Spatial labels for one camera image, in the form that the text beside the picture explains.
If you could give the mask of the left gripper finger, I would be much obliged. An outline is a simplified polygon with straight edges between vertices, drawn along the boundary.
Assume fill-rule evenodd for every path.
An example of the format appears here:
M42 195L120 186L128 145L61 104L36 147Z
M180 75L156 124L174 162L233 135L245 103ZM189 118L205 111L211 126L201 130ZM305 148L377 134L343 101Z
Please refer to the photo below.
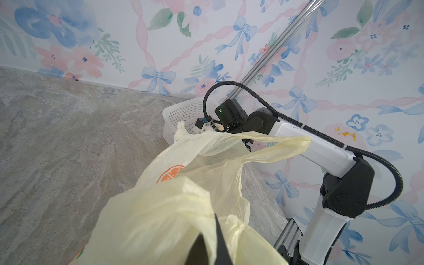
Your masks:
M215 239L212 249L208 249L205 237L199 233L189 250L185 265L209 265L212 254L215 257L212 265L233 265L217 215L215 215Z

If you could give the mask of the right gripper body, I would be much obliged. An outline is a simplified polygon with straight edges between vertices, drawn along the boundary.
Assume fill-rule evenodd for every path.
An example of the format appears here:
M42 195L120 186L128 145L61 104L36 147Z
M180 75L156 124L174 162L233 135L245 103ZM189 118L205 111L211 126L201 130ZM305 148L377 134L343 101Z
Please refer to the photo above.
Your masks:
M200 130L204 131L206 127L216 132L237 134L248 129L248 115L236 99L228 99L215 109L218 120L208 115L206 99L202 102L202 111L204 118L198 118L195 124Z

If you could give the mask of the yellow plastic bag orange print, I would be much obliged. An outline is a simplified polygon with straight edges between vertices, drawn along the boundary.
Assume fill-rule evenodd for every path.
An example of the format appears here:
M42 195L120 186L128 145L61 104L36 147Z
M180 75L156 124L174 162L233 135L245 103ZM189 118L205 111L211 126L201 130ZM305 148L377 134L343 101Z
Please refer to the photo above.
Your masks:
M199 233L212 249L215 215L233 265L283 265L283 257L248 224L242 196L245 163L274 163L304 153L306 136L206 131L180 121L174 143L134 188L108 201L75 265L185 265Z

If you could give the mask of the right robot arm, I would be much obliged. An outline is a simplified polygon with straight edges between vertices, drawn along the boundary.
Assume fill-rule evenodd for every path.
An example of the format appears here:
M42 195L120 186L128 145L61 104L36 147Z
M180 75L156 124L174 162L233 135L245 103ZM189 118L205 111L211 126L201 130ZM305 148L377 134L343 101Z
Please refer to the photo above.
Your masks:
M374 179L372 166L362 151L351 151L320 136L303 125L296 125L269 104L248 115L239 103L230 99L214 108L215 117L207 113L205 99L195 100L195 132L217 129L230 133L259 132L269 136L308 136L311 145L304 158L324 170L317 206L305 232L290 219L275 243L277 251L291 265L324 265L353 218L368 208Z

